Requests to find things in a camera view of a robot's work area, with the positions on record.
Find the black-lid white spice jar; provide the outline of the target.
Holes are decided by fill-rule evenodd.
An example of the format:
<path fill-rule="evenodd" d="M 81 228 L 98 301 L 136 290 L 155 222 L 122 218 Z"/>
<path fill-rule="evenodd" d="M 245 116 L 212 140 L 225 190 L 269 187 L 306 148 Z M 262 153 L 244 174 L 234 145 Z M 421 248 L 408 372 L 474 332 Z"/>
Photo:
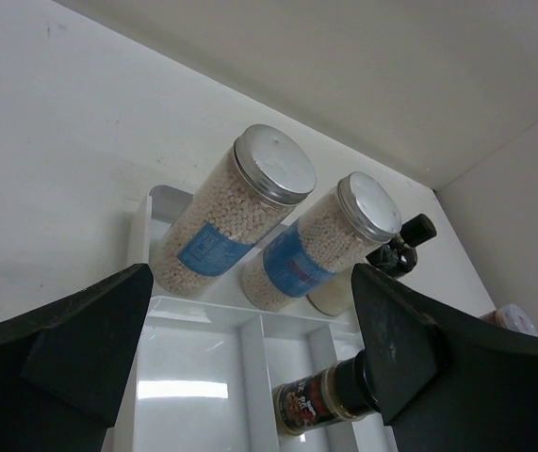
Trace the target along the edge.
<path fill-rule="evenodd" d="M 406 221 L 400 233 L 387 244 L 368 254 L 363 264 L 370 264 L 387 276 L 399 279 L 416 267 L 416 248 L 436 236 L 437 231 L 432 221 L 425 214 L 418 214 Z M 311 291 L 307 297 L 313 306 L 332 317 L 342 315 L 352 308 L 352 271 L 353 266 Z"/>

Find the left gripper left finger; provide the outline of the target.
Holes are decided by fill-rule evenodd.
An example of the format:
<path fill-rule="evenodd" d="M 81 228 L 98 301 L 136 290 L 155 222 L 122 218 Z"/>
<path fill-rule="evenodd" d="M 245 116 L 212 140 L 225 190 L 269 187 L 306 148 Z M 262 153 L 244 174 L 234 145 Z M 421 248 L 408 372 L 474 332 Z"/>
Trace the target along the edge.
<path fill-rule="evenodd" d="M 0 322 L 0 451 L 99 451 L 116 424 L 154 278 L 135 264 Z"/>

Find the small black-lid spice bottle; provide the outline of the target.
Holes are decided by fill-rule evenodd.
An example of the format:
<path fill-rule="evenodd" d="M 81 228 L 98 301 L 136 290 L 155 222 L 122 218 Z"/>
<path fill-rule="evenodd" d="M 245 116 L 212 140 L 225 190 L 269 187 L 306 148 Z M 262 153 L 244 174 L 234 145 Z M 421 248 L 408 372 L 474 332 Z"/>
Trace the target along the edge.
<path fill-rule="evenodd" d="M 282 383 L 272 389 L 278 435 L 297 437 L 309 430 L 356 422 L 378 412 L 371 389 L 363 350 L 313 375 Z"/>

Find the silver-lid blue-label shaker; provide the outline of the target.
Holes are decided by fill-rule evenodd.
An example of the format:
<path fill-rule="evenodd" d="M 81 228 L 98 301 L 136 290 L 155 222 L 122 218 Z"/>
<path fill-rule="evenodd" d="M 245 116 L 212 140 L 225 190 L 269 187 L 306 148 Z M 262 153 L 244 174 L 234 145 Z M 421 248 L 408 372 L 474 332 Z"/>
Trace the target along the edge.
<path fill-rule="evenodd" d="M 361 262 L 401 225 L 385 189 L 354 171 L 245 264 L 242 291 L 256 308 L 278 312 Z"/>
<path fill-rule="evenodd" d="M 150 257 L 155 282 L 197 297 L 314 190 L 315 169 L 285 133 L 264 124 L 235 139 Z"/>

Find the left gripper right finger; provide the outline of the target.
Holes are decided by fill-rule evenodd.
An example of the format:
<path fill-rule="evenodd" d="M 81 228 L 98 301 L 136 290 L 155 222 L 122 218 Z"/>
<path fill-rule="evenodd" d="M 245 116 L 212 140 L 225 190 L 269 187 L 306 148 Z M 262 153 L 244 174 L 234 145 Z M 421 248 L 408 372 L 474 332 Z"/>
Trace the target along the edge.
<path fill-rule="evenodd" d="M 401 451 L 538 451 L 538 337 L 364 264 L 351 289 L 369 391 Z"/>

